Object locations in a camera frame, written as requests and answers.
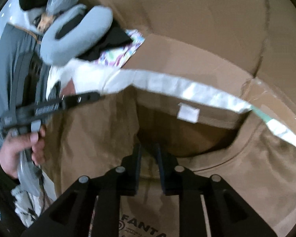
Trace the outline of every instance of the colorful patterned fabric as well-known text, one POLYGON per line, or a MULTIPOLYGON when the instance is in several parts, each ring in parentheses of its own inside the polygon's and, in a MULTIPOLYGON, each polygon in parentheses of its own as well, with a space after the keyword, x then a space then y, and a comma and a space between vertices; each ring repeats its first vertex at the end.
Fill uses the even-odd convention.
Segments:
POLYGON ((100 58, 94 63, 121 68, 145 41, 145 38, 137 29, 125 30, 125 32, 133 42, 124 47, 103 51, 100 58))

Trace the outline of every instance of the green tape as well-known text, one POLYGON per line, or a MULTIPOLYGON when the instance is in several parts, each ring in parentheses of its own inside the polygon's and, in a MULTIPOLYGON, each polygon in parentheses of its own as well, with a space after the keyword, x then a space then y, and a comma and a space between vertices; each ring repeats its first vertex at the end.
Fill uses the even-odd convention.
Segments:
POLYGON ((258 109, 257 107, 251 105, 251 109, 252 111, 259 117, 261 118, 265 123, 268 123, 271 119, 269 115, 265 114, 264 112, 262 112, 260 109, 258 109))

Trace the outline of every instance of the torn cardboard edge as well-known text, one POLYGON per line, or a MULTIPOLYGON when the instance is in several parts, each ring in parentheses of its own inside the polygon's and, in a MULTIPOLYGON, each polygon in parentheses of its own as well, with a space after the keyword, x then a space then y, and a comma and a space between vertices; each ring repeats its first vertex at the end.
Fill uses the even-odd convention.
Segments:
POLYGON ((259 78, 252 79, 244 85, 240 98, 281 122, 296 135, 296 115, 259 78))

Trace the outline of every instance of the person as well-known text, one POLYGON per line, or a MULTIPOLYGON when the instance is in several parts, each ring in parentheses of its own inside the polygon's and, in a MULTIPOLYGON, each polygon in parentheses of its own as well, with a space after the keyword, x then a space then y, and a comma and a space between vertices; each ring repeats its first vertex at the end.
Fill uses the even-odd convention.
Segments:
MULTIPOLYGON (((19 55, 35 52, 39 56, 41 39, 41 36, 6 24, 0 38, 0 118, 10 109, 13 76, 19 55)), ((45 64, 42 66, 35 101, 46 101, 49 68, 45 64)), ((45 126, 42 126, 39 133, 18 137, 12 137, 10 133, 2 137, 0 133, 0 221, 6 230, 13 232, 13 236, 20 236, 51 202, 43 188, 40 197, 23 190, 17 176, 19 152, 23 149, 32 147, 34 162, 43 163, 45 132, 45 126)))
POLYGON ((44 163, 45 134, 45 126, 39 132, 17 137, 12 137, 9 132, 0 149, 0 221, 15 236, 20 236, 29 226, 29 221, 33 222, 38 217, 31 206, 27 207, 23 197, 27 194, 22 191, 18 181, 19 154, 24 149, 32 148, 35 165, 44 163))

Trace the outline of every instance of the white label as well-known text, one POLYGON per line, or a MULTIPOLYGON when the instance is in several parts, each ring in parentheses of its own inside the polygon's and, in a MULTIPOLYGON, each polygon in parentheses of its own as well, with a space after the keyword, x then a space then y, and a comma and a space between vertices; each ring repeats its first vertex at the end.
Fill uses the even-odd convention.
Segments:
POLYGON ((180 110, 177 119, 187 122, 196 123, 199 119, 200 110, 185 103, 180 103, 180 110))

